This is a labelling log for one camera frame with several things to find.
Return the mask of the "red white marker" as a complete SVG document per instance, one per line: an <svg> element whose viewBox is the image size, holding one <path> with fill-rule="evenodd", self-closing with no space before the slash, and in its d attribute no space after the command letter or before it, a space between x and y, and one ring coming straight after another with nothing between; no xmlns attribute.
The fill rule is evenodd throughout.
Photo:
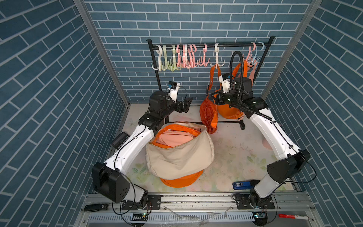
<svg viewBox="0 0 363 227"><path fill-rule="evenodd" d="M291 218L291 219L300 219L300 220L309 220L308 216L301 216L301 215L289 215L289 214L279 214L280 218Z"/></svg>

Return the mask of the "beige sling bag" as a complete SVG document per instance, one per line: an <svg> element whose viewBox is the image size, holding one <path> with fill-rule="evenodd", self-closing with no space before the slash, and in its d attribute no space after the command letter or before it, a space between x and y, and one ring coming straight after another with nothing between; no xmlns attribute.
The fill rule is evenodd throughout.
<svg viewBox="0 0 363 227"><path fill-rule="evenodd" d="M165 180L178 179L204 170L214 161L214 144L207 128L193 123L179 123L179 125L199 128L201 134L173 148L160 148L152 145L152 141L149 142L146 145L147 167L156 177Z"/></svg>

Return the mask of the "green plastic hook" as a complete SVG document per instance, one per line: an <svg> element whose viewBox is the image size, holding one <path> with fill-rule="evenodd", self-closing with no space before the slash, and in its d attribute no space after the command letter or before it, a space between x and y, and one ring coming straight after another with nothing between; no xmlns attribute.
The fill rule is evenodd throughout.
<svg viewBox="0 0 363 227"><path fill-rule="evenodd" d="M180 56L180 50L179 50L179 46L178 45L172 45L172 60L171 60L171 71L174 72L174 71L180 71L182 68L181 68L181 65L180 63L178 62L179 60L179 56Z"/></svg>
<svg viewBox="0 0 363 227"><path fill-rule="evenodd" d="M172 70L172 63L168 60L168 56L167 56L167 49L166 49L166 45L163 45L163 56L164 56L164 64L162 65L162 70L166 71Z"/></svg>

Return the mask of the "blue black stapler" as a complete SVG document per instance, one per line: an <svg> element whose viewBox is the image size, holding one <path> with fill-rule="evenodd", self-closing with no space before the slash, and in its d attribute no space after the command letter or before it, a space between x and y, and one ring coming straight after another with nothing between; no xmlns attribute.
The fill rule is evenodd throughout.
<svg viewBox="0 0 363 227"><path fill-rule="evenodd" d="M233 182L232 186L234 190L249 190L254 188L260 180L249 180L249 181L237 181Z"/></svg>

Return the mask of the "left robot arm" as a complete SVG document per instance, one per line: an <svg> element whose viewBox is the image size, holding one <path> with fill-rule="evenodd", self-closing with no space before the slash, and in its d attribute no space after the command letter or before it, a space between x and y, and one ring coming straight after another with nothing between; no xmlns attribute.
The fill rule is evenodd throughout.
<svg viewBox="0 0 363 227"><path fill-rule="evenodd" d="M115 153L104 163L96 162L92 168L93 188L114 203L130 201L131 207L144 208L147 204L147 190L131 182L126 173L134 159L145 145L157 134L167 118L174 111L188 112L191 97L177 100L178 91L156 91L149 98L149 107L139 119L134 132L122 132L112 142Z"/></svg>

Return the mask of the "black calculator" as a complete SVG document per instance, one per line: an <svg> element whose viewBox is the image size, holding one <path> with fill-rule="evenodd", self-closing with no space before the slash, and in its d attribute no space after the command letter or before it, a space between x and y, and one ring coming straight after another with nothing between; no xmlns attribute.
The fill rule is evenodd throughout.
<svg viewBox="0 0 363 227"><path fill-rule="evenodd" d="M123 131L115 137L115 139L111 143L111 146L115 149L120 149L129 137L129 134Z"/></svg>

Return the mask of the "black remote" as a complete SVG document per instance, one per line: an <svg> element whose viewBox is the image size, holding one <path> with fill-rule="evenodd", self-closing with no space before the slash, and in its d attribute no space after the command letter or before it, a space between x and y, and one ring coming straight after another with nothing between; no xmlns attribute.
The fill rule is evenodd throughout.
<svg viewBox="0 0 363 227"><path fill-rule="evenodd" d="M84 212L97 212L97 211L106 211L108 209L109 204L90 204L84 207Z"/></svg>

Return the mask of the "orange sling bag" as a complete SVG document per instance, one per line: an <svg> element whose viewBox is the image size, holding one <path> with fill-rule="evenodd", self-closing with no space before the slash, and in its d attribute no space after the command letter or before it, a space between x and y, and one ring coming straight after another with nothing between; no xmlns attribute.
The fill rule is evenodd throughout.
<svg viewBox="0 0 363 227"><path fill-rule="evenodd" d="M201 134L201 129L190 128L179 124L166 126L157 133L151 144L160 148L173 148L193 140ZM183 188L192 185L202 174L203 170L174 180L160 179L163 184L173 188Z"/></svg>
<svg viewBox="0 0 363 227"><path fill-rule="evenodd" d="M237 75L240 67L241 67L241 64L239 63L234 68L234 70L232 72L233 78L235 78L235 77L239 78L241 76L241 73L239 73L239 75ZM243 77L247 77L247 72L248 72L248 63L246 60L244 60ZM245 116L245 114L242 111L240 111L234 107L229 107L229 105L219 105L219 106L217 106L217 111L221 116L223 116L226 119L235 119L235 120L241 121Z"/></svg>

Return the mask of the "pink sling bag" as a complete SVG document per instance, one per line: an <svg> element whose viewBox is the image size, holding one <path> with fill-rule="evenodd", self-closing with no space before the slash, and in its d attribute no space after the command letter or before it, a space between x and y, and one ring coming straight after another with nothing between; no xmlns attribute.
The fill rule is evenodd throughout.
<svg viewBox="0 0 363 227"><path fill-rule="evenodd" d="M254 78L255 78L254 76L255 76L255 72L256 72L258 64L259 63L256 61L255 64L251 65L251 72L249 75L249 79L251 80L252 83L254 82Z"/></svg>
<svg viewBox="0 0 363 227"><path fill-rule="evenodd" d="M187 143L194 138L195 136L187 131L167 130L159 135L156 139L156 143L173 148Z"/></svg>

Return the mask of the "white plastic hook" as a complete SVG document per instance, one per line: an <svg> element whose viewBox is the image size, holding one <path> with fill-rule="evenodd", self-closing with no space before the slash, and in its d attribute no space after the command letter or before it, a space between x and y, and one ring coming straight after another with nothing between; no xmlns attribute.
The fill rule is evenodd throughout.
<svg viewBox="0 0 363 227"><path fill-rule="evenodd" d="M155 63L152 63L152 68L154 69L154 70L157 70L157 71L159 71L159 72L161 72L162 71L162 69L163 69L163 65L162 65L162 55L163 55L163 48L162 48L162 46L161 45L157 45L157 47L158 47L158 50L157 50L157 54L158 54L158 57L157 57L157 60L158 60L158 62L157 62L157 67L155 66Z"/></svg>

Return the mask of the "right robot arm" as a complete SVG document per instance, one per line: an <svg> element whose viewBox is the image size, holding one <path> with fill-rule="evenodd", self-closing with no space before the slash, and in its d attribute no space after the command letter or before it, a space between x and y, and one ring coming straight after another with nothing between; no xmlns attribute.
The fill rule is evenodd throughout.
<svg viewBox="0 0 363 227"><path fill-rule="evenodd" d="M271 146L277 160L267 166L267 173L251 190L250 205L260 209L271 200L272 194L285 182L299 173L311 155L307 150L301 150L284 132L273 117L267 103L261 97L253 97L252 82L244 77L243 55L239 51L232 54L240 58L240 76L233 75L233 62L230 61L229 73L222 75L222 89L211 94L218 106L228 105L243 112L248 119L261 131Z"/></svg>

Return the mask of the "black clothes rack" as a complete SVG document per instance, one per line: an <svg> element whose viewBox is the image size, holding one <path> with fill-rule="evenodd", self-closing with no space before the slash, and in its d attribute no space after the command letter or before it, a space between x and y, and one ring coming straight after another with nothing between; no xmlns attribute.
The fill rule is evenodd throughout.
<svg viewBox="0 0 363 227"><path fill-rule="evenodd" d="M269 52L269 49L271 47L271 45L273 44L274 40L275 40L276 36L270 36L269 40L265 43L263 43L265 45L265 48L264 48L264 52L263 52L263 55L261 57L261 59L259 60L259 64L257 66L257 69L255 71L255 74L254 74L254 80L256 80L259 72L260 72L260 69L262 67L262 64L267 56L267 53ZM149 47L149 50L150 50L150 53L151 53L151 58L152 58L152 64L155 65L157 62L156 62L156 57L155 57L155 51L158 50L158 47L157 45L153 44L152 40L151 39L147 39L147 43L148 43L148 47ZM197 48L204 48L204 47L207 47L207 48L214 48L215 47L215 44L197 44L196 47ZM220 48L232 48L232 47L249 47L249 46L253 46L253 43L252 42L242 42L242 43L222 43L222 44L219 44L218 47ZM159 90L161 91L162 90L162 87L161 87L161 81L160 81L160 76L159 76L159 71L158 69L155 69L155 74L156 74L156 78L157 78L157 83L158 83L158 87L159 87Z"/></svg>

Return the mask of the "dark orange mesh bag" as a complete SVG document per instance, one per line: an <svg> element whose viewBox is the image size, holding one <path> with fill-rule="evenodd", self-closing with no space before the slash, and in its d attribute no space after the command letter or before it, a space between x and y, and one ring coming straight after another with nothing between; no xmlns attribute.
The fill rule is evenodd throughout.
<svg viewBox="0 0 363 227"><path fill-rule="evenodd" d="M217 131L218 113L216 105L210 100L209 92L213 86L214 73L217 70L217 77L221 76L221 70L219 66L212 66L210 69L210 81L207 87L207 96L201 103L199 108L199 114L201 122L206 126L207 132L213 134Z"/></svg>

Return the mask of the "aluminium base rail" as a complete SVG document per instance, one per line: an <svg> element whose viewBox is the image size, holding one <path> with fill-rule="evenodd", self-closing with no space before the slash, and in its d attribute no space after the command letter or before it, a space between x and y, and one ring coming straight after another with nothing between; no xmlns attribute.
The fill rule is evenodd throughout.
<svg viewBox="0 0 363 227"><path fill-rule="evenodd" d="M88 194L84 206L109 204L106 211L81 211L76 227L322 227L307 193L277 192L261 209L253 209L246 192L150 193L151 204L121 215L120 205L99 194ZM308 216L309 220L280 218L279 214Z"/></svg>

